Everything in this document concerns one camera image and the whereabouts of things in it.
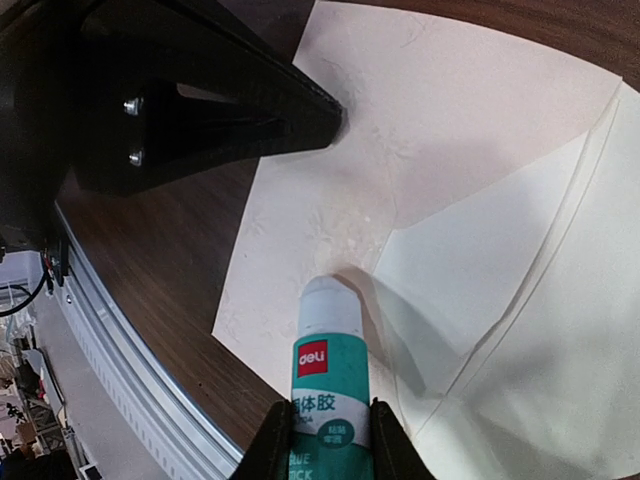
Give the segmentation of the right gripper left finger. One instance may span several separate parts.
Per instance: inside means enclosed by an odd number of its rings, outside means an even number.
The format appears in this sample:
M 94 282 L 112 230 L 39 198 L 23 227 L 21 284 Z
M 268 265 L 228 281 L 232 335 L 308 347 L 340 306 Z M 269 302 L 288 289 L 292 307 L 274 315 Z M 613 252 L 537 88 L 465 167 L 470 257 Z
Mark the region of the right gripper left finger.
M 291 402 L 275 402 L 230 479 L 287 479 L 292 419 Z

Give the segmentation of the beige envelope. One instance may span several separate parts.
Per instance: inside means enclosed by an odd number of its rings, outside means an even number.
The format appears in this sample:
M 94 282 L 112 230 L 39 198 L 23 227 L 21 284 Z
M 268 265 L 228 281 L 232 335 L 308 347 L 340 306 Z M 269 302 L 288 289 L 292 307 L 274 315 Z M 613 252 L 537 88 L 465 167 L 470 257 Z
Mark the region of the beige envelope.
M 299 298 L 365 306 L 371 388 L 440 479 L 639 470 L 639 95 L 560 51 L 320 1 L 331 147 L 259 162 L 213 334 L 291 386 Z

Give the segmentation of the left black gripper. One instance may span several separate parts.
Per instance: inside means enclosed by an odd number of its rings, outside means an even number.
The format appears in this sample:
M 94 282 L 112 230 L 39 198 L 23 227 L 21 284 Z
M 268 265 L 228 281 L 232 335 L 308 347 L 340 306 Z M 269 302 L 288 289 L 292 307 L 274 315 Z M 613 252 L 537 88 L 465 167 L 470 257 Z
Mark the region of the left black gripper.
M 87 1 L 9 1 L 1 13 L 1 246 L 41 250 L 70 168 L 71 57 Z

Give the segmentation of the green white glue stick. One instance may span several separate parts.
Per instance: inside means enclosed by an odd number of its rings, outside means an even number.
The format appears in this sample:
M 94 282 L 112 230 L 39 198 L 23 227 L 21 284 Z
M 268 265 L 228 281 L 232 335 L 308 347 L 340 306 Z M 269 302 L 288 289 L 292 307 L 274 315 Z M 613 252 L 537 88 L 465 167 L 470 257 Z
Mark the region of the green white glue stick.
M 361 302 L 331 276 L 312 279 L 300 298 L 291 403 L 291 479 L 374 477 Z

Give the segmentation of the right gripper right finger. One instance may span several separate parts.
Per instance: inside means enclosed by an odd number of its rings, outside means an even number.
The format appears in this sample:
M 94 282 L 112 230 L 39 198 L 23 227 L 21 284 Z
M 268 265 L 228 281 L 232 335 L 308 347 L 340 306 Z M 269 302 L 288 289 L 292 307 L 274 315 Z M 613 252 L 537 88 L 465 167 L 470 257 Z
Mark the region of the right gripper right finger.
M 390 405 L 375 398 L 370 408 L 375 480 L 435 480 Z

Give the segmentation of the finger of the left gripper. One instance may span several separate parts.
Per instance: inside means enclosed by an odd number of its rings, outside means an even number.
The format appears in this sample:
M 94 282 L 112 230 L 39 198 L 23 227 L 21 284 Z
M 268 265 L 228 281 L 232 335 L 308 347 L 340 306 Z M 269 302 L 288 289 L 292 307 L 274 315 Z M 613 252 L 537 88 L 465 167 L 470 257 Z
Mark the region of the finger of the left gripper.
M 76 37 L 86 190 L 127 196 L 236 161 L 318 150 L 340 103 L 216 1 L 96 1 Z

